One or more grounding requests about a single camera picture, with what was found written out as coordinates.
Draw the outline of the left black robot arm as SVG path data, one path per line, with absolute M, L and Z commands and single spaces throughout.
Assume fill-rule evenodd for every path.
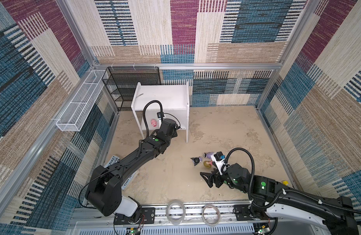
M 158 100 L 152 100 L 144 106 L 143 119 L 146 120 L 146 110 L 153 103 L 160 106 L 160 128 L 151 134 L 146 133 L 146 137 L 139 141 L 138 148 L 119 162 L 108 167 L 96 167 L 91 180 L 85 185 L 85 198 L 104 216 L 116 213 L 123 204 L 122 184 L 145 163 L 163 154 L 172 138 L 178 136 L 180 126 L 176 121 L 163 117 L 163 106 Z

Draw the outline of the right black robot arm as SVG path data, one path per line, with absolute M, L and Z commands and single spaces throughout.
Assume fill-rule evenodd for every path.
M 252 165 L 250 170 L 238 163 L 228 163 L 230 156 L 236 151 L 248 155 Z M 235 206 L 233 209 L 238 220 L 243 216 L 260 220 L 273 219 L 275 222 L 280 218 L 286 218 L 326 229 L 332 235 L 359 233 L 361 220 L 357 221 L 355 216 L 361 215 L 361 211 L 354 209 L 352 200 L 348 197 L 321 197 L 256 175 L 254 158 L 244 148 L 234 148 L 227 155 L 221 152 L 208 152 L 203 154 L 203 158 L 214 167 L 212 172 L 200 174 L 210 188 L 227 185 L 230 189 L 248 195 L 247 207 Z

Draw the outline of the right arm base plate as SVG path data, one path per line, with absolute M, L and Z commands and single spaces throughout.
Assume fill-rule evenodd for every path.
M 249 204 L 234 205 L 233 213 L 235 214 L 237 221 L 275 220 L 275 218 L 266 215 L 263 209 L 259 209 Z

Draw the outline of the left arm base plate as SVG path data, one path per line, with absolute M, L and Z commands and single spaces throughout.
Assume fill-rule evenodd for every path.
M 155 207 L 139 207 L 132 216 L 125 216 L 116 213 L 114 218 L 114 225 L 139 225 L 139 224 L 154 224 L 156 215 Z

